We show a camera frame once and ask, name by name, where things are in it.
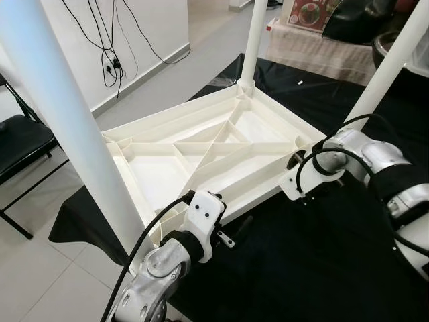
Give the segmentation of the white plastic table leg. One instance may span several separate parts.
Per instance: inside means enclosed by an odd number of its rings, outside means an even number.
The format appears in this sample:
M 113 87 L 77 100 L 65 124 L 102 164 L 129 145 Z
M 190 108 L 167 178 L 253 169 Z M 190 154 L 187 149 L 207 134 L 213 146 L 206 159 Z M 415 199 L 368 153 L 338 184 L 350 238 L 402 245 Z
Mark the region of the white plastic table leg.
M 127 252 L 146 227 L 39 0 L 0 0 L 0 45 Z
M 246 41 L 244 62 L 238 80 L 240 91 L 242 94 L 246 95 L 250 95 L 255 88 L 254 74 L 255 67 L 257 66 L 261 35 L 265 28 L 267 2 L 269 2 L 269 0 L 255 0 L 251 21 L 249 21 L 249 33 Z
M 406 61 L 410 58 L 420 40 L 422 40 L 423 34 L 427 32 L 428 26 L 429 0 L 420 0 L 404 28 L 400 31 L 388 55 L 383 59 L 370 83 L 367 84 L 367 88 L 353 105 L 353 109 L 347 116 L 350 124 L 344 125 L 345 128 L 361 131 L 365 123 L 367 123 L 365 116 L 374 113 L 383 96 L 386 95 L 390 86 L 395 82 L 395 78 L 401 72 Z

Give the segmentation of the black tablecloth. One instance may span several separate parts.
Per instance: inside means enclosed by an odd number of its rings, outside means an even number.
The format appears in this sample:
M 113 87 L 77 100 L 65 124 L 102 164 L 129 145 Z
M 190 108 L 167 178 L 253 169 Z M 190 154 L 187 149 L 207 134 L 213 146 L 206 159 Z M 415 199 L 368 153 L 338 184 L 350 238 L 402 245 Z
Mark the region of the black tablecloth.
M 257 88 L 330 133 L 364 86 L 258 59 Z M 375 113 L 428 180 L 429 111 L 425 95 L 385 96 Z M 394 252 L 377 197 L 356 180 L 326 184 L 310 201 L 277 193 L 228 223 L 238 246 L 218 245 L 193 267 L 168 301 L 192 322 L 429 322 L 429 283 Z M 84 242 L 112 264 L 127 261 L 86 187 L 62 203 L 50 242 Z

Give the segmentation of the beige cloth covered bench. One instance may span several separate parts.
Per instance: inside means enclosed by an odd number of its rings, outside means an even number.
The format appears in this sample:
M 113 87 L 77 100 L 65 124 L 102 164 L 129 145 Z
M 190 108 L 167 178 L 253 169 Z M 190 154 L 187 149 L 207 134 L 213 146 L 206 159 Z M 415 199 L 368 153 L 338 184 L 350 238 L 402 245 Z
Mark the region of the beige cloth covered bench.
M 265 58 L 319 76 L 361 85 L 367 85 L 376 71 L 370 46 L 325 39 L 319 33 L 279 23 L 271 28 Z

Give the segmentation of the clear plastic wrapper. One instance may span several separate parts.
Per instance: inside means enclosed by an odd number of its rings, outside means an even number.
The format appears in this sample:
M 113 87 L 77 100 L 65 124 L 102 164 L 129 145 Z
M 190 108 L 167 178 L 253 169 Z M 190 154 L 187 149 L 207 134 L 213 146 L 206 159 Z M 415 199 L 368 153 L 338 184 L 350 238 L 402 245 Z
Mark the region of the clear plastic wrapper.
M 207 88 L 223 89 L 234 86 L 238 83 L 240 76 L 236 74 L 218 74 L 217 77 L 212 78 L 207 84 Z

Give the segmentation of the black wok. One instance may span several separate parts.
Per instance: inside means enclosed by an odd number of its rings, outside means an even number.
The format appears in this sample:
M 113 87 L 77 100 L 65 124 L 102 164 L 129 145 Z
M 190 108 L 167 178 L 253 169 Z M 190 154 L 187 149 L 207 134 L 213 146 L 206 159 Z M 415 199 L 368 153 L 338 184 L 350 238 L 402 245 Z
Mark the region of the black wok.
M 395 44 L 399 34 L 400 31 L 383 32 L 382 34 L 378 34 L 376 37 L 374 37 L 373 41 L 371 41 L 371 46 L 373 47 L 373 63 L 375 68 L 380 67 L 383 59 L 386 58 L 390 49 L 392 49 L 392 46 Z M 404 68 L 407 68 L 408 70 L 416 70 L 416 52 L 418 46 L 420 45 L 420 40 L 416 42 L 416 46 L 414 46 L 404 62 Z

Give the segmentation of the black bag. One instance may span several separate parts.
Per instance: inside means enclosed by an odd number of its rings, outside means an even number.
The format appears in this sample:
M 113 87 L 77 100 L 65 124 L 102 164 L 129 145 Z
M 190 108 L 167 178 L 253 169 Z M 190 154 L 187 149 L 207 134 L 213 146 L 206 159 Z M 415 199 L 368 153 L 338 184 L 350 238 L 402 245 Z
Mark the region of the black bag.
M 368 45 L 404 24 L 416 0 L 340 0 L 322 30 L 325 39 Z

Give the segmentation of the black folding chair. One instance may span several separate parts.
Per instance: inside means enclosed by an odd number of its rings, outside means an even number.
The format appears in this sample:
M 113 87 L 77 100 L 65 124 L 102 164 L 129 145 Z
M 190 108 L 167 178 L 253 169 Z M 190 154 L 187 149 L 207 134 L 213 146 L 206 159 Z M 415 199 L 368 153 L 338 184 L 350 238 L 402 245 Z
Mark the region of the black folding chair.
M 37 116 L 34 108 L 25 102 L 3 74 L 0 74 L 0 86 L 9 90 L 21 109 L 20 114 L 0 121 L 2 185 L 40 158 L 52 158 L 52 151 L 62 146 L 49 126 Z

